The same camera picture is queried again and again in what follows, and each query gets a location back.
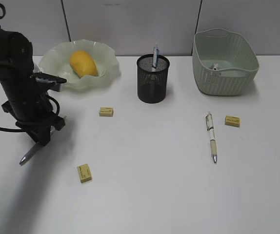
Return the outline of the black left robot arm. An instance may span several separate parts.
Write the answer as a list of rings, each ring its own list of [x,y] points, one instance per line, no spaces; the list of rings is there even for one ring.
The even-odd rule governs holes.
[[[45,146],[51,139],[51,128],[65,126],[57,101],[47,91],[66,79],[42,72],[34,72],[32,43],[21,33],[0,28],[0,83],[7,96],[1,106],[15,120],[17,129],[0,131],[26,132],[36,143]]]

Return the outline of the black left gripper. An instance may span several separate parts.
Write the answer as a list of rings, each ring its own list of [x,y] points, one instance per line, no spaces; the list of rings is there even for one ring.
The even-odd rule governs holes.
[[[51,139],[51,126],[57,131],[64,127],[56,99],[37,85],[34,63],[0,63],[0,84],[7,96],[1,105],[15,120],[16,129],[0,127],[2,132],[27,133],[35,143],[46,146]]]

